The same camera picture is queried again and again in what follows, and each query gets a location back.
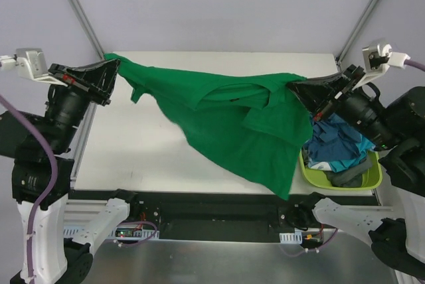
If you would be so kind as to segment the green t-shirt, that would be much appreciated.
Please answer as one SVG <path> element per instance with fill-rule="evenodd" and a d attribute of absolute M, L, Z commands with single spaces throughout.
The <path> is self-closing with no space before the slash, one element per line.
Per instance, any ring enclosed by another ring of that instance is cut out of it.
<path fill-rule="evenodd" d="M 287 199 L 299 152 L 311 138 L 309 112 L 289 89 L 291 73 L 227 76 L 143 66 L 118 54 L 132 102 L 152 96 L 187 143 L 221 168 Z"/>

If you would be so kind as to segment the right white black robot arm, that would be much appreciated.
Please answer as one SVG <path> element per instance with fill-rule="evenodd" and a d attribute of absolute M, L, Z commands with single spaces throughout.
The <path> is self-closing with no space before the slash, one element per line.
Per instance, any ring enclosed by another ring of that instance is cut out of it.
<path fill-rule="evenodd" d="M 363 90 L 365 71 L 351 65 L 344 72 L 290 82 L 287 87 L 316 120 L 335 114 L 387 154 L 379 160 L 398 193 L 404 216 L 373 217 L 348 209 L 313 192 L 286 212 L 295 228 L 318 223 L 333 226 L 367 244 L 386 266 L 424 282 L 424 87 L 416 86 L 389 106 L 380 91 Z"/>

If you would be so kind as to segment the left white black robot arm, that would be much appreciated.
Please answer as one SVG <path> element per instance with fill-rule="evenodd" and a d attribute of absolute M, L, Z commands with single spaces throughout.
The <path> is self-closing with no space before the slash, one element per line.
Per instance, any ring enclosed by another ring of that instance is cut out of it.
<path fill-rule="evenodd" d="M 118 189 L 80 235 L 63 234 L 74 166 L 65 154 L 90 104 L 109 104 L 119 66 L 117 59 L 79 68 L 53 64 L 44 115 L 12 106 L 1 115 L 1 155 L 14 160 L 12 195 L 24 231 L 24 262 L 13 283 L 83 282 L 112 231 L 139 219 L 136 194 Z"/>

